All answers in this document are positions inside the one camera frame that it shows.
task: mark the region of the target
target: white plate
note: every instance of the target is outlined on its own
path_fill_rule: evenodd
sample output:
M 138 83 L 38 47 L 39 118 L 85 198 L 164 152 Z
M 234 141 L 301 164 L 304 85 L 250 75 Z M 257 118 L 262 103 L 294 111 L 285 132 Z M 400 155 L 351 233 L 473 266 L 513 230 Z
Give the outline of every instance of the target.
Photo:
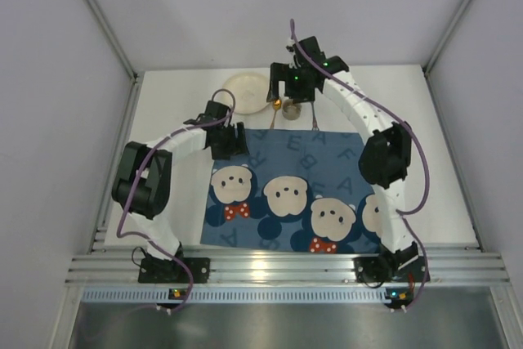
M 255 114 L 268 105 L 266 99 L 269 91 L 269 79 L 264 75 L 258 73 L 236 74 L 227 79 L 222 88 L 235 95 L 235 113 L 237 114 Z M 216 99 L 222 104 L 232 105 L 232 99 L 226 93 L 218 93 Z

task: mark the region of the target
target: mickey mouse placemat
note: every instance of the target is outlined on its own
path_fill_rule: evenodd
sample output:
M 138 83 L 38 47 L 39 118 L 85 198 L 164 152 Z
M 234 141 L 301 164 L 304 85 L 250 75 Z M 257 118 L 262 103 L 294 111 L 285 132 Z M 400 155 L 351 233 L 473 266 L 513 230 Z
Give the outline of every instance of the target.
M 245 130 L 250 155 L 216 161 L 202 244 L 375 253 L 381 227 L 357 133 Z

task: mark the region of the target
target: white wall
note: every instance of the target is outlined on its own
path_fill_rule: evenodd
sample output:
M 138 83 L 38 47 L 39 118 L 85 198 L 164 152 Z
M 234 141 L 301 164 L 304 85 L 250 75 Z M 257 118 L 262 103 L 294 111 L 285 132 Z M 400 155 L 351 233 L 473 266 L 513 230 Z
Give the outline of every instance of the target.
M 523 304 L 523 2 L 475 0 L 431 80 L 485 245 Z
M 83 0 L 0 0 L 0 347 L 51 336 L 129 89 Z
M 460 0 L 98 0 L 141 70 L 266 67 L 288 20 L 353 65 L 422 64 Z

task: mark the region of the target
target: metal floor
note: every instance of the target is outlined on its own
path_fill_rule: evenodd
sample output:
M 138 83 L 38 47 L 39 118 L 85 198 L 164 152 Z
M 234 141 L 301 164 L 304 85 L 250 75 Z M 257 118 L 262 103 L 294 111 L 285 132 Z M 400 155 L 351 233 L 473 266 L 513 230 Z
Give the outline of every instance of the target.
M 487 288 L 429 288 L 407 314 L 380 304 L 198 304 L 172 316 L 152 308 L 122 318 L 133 308 L 83 303 L 69 349 L 507 347 Z

